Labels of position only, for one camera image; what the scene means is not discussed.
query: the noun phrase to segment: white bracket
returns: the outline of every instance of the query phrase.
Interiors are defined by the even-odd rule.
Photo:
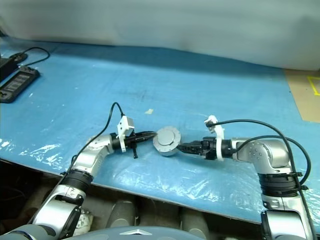
[[[218,122],[217,118],[214,115],[210,115],[204,123],[213,123],[216,124]],[[216,133],[216,158],[218,161],[223,161],[222,157],[222,140],[225,139],[224,129],[221,125],[209,126],[209,131],[211,133]]]
[[[134,121],[132,120],[132,118],[127,117],[127,116],[122,116],[120,122],[118,123],[118,125],[116,126],[117,130],[118,130],[118,136],[116,136],[119,139],[120,142],[120,146],[121,146],[121,150],[122,152],[126,152],[126,144],[125,144],[125,138],[126,136],[129,136],[132,131],[134,130],[135,126],[134,126]]]

